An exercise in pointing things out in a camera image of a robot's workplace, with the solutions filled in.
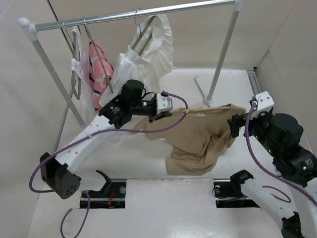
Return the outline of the beige t shirt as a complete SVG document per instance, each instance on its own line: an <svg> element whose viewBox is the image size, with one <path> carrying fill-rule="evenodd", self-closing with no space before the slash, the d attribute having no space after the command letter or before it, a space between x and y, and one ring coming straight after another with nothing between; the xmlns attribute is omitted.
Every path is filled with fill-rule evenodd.
<svg viewBox="0 0 317 238"><path fill-rule="evenodd" d="M172 116L153 123L144 118L134 129L147 131L149 140L164 139L173 146L165 161L169 175L201 176L214 168L221 154L235 141L227 120L245 113L245 108L234 104L187 114L178 109Z"/></svg>

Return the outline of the beige wooden hanger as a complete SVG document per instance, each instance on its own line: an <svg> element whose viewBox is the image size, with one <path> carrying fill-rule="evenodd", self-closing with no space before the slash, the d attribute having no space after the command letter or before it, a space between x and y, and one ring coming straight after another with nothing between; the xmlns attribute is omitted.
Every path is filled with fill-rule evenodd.
<svg viewBox="0 0 317 238"><path fill-rule="evenodd" d="M191 109L182 109L182 113L196 113L196 112L200 112L200 111L203 111L207 108L204 108L204 107L197 107L197 108L191 108Z"/></svg>

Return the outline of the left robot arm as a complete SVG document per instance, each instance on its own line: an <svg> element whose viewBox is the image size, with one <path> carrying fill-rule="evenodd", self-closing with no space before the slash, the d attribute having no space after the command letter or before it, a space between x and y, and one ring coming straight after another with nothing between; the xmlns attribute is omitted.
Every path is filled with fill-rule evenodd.
<svg viewBox="0 0 317 238"><path fill-rule="evenodd" d="M119 94L102 107L93 121L60 153L41 156L42 180L61 199L68 199L80 187L81 178L75 174L76 170L101 142L133 116L146 116L153 122L171 116L172 109L172 98L167 92L147 92L142 82L128 80Z"/></svg>

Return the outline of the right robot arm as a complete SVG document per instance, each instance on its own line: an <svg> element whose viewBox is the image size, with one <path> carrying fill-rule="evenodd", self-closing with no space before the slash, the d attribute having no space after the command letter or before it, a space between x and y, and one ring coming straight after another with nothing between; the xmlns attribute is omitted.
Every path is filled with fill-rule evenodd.
<svg viewBox="0 0 317 238"><path fill-rule="evenodd" d="M291 115L272 110L255 115L234 115L228 120L231 135L238 136L245 128L247 147L254 162L267 175L290 188L292 198L282 199L269 193L273 186L257 184L250 172L241 170L230 177L227 196L245 195L262 208L277 224L284 238L317 236L317 158L299 143L304 132ZM250 136L272 156L276 175L262 166L252 150Z"/></svg>

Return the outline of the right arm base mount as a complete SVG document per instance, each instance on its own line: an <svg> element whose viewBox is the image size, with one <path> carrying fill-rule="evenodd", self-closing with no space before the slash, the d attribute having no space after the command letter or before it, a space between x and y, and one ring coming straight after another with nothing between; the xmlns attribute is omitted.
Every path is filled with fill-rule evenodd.
<svg viewBox="0 0 317 238"><path fill-rule="evenodd" d="M241 185L253 178L248 171L241 170L230 178L214 179L212 194L216 208L259 208L259 205L241 192Z"/></svg>

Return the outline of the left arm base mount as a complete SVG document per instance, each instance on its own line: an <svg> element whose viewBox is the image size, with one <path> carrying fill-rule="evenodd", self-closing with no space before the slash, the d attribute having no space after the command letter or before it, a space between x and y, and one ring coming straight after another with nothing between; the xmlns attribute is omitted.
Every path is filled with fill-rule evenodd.
<svg viewBox="0 0 317 238"><path fill-rule="evenodd" d="M103 177L99 183L102 187L93 182L93 185L98 185L97 188L88 186L87 193L90 197L88 202L88 196L84 192L81 193L79 206L80 208L90 209L124 209L125 198L127 189L127 179L111 179L101 170L96 172Z"/></svg>

